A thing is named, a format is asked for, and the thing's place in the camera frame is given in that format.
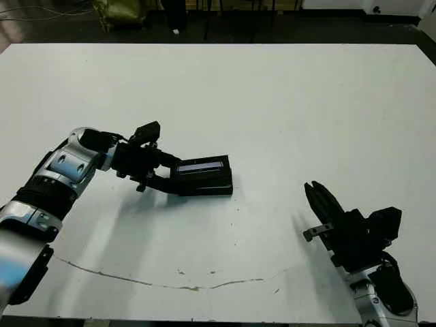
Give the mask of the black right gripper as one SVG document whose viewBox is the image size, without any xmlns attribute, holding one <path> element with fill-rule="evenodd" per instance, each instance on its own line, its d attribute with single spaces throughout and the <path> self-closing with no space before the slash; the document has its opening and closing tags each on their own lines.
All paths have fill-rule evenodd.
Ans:
<svg viewBox="0 0 436 327">
<path fill-rule="evenodd" d="M 334 266 L 349 273 L 381 262 L 382 251 L 388 246 L 383 231 L 371 225 L 359 210 L 345 212 L 321 183 L 305 183 L 304 189 L 311 210 L 322 223 L 302 233 L 306 241 L 320 238 L 331 252 L 330 260 Z"/>
</svg>

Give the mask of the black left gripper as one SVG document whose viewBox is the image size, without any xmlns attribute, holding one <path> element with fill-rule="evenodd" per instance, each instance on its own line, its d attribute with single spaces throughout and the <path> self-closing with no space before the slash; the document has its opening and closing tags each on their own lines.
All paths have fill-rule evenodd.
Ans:
<svg viewBox="0 0 436 327">
<path fill-rule="evenodd" d="M 155 174 L 155 169 L 174 167 L 180 158 L 165 153 L 154 146 L 134 146 L 120 142 L 114 151 L 114 170 L 119 178 L 129 177 L 138 183 L 136 190 L 143 192 L 146 187 L 173 195 L 180 194 L 180 178 L 176 175 L 162 177 Z"/>
</svg>

